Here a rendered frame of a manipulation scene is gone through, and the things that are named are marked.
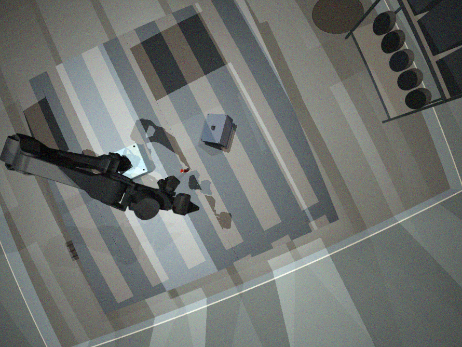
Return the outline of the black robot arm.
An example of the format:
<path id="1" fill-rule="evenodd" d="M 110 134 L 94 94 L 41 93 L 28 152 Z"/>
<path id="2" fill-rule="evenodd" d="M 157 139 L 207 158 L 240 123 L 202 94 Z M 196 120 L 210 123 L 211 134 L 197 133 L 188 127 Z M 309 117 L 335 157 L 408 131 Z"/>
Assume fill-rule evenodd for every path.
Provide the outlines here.
<path id="1" fill-rule="evenodd" d="M 16 133 L 7 136 L 0 160 L 5 162 L 7 170 L 44 177 L 84 190 L 91 198 L 121 211 L 128 207 L 141 220 L 152 219 L 160 209 L 153 196 L 153 188 L 122 175 L 133 165 L 119 153 L 109 152 L 108 155 L 95 157 L 61 151 L 49 148 L 33 137 Z M 80 168 L 96 169 L 100 173 Z M 175 176 L 169 176 L 157 183 L 162 192 L 175 196 L 174 191 L 181 182 Z"/>

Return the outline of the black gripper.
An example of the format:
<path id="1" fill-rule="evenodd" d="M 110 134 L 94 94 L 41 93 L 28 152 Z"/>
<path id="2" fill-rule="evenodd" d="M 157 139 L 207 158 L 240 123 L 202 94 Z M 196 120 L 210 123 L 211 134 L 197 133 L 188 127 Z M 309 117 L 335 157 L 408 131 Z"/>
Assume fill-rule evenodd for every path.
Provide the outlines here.
<path id="1" fill-rule="evenodd" d="M 199 210 L 199 207 L 190 201 L 191 196 L 184 193 L 179 193 L 173 197 L 160 189 L 153 188 L 153 196 L 159 202 L 160 210 L 170 210 L 179 215 L 186 215 L 187 213 Z"/>

